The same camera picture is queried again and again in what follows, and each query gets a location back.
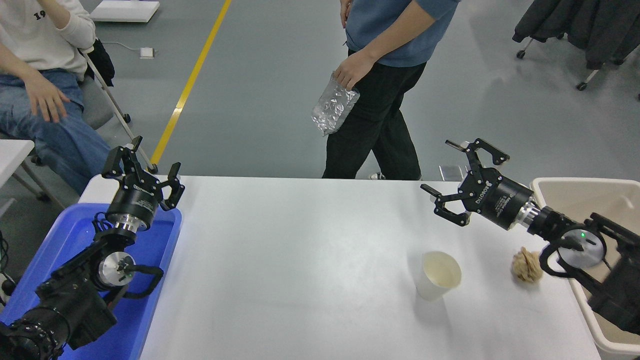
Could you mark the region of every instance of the blue sweatshirt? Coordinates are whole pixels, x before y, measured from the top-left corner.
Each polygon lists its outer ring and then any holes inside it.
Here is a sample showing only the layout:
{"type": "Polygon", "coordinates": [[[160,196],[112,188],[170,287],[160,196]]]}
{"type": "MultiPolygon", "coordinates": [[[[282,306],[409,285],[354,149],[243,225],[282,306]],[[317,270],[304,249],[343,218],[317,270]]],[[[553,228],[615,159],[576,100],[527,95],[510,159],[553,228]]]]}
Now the blue sweatshirt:
{"type": "MultiPolygon", "coordinates": [[[[411,0],[353,0],[347,19],[347,46],[362,50],[393,24],[411,0]]],[[[411,67],[427,62],[444,36],[460,0],[416,0],[436,22],[407,44],[384,55],[379,63],[411,67]]]]}

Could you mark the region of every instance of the hand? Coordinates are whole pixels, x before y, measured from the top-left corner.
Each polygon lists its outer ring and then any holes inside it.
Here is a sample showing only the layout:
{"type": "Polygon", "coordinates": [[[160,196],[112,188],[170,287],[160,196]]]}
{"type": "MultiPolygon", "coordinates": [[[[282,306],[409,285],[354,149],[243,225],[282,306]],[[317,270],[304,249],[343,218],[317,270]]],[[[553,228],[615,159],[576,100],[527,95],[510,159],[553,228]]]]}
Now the hand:
{"type": "Polygon", "coordinates": [[[361,50],[346,58],[340,66],[335,69],[333,76],[342,87],[351,91],[353,86],[371,71],[376,61],[376,58],[373,58],[364,50],[361,50]]]}
{"type": "Polygon", "coordinates": [[[351,2],[353,0],[340,0],[340,20],[342,21],[342,28],[347,27],[347,18],[349,12],[351,12],[351,2]]]}
{"type": "Polygon", "coordinates": [[[53,119],[54,123],[60,122],[60,115],[67,117],[67,110],[62,102],[71,100],[41,73],[34,72],[32,76],[24,79],[24,87],[31,101],[32,114],[37,115],[40,108],[44,120],[50,122],[53,119]]]}

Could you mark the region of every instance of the foil package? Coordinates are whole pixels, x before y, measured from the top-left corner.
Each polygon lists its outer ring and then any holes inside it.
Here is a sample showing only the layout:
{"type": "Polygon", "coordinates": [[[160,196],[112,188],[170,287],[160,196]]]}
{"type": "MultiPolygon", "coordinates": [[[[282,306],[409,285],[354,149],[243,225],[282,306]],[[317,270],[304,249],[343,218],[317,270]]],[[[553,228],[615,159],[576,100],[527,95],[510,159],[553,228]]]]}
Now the foil package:
{"type": "Polygon", "coordinates": [[[358,90],[347,91],[331,74],[329,84],[314,106],[311,120],[323,132],[323,136],[332,134],[340,129],[359,97],[358,90]]]}

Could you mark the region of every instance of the paper cup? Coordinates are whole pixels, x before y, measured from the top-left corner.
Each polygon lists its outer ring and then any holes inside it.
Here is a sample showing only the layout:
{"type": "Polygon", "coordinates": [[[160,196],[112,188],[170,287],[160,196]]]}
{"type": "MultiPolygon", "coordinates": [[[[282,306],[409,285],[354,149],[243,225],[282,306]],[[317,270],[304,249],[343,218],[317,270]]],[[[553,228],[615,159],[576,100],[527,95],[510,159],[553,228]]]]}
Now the paper cup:
{"type": "Polygon", "coordinates": [[[416,288],[424,300],[438,300],[447,291],[457,287],[461,280],[460,266],[450,255],[442,251],[422,255],[422,271],[416,288]]]}

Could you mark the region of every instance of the beige bin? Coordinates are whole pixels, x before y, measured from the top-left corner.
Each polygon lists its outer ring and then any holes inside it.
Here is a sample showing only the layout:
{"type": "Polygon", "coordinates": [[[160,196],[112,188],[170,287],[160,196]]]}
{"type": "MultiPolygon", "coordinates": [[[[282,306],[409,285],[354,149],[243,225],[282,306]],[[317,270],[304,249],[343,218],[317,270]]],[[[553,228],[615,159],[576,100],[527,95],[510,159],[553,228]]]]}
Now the beige bin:
{"type": "MultiPolygon", "coordinates": [[[[531,183],[538,205],[549,206],[576,222],[598,213],[640,234],[640,183],[632,180],[594,179],[584,177],[540,177],[531,183]]],[[[614,240],[605,236],[608,262],[613,266],[620,258],[614,240]]],[[[609,269],[600,264],[586,270],[602,281],[609,269]]],[[[589,293],[571,280],[573,293],[589,325],[603,360],[631,360],[640,356],[640,336],[621,331],[594,313],[587,299],[589,293]]]]}

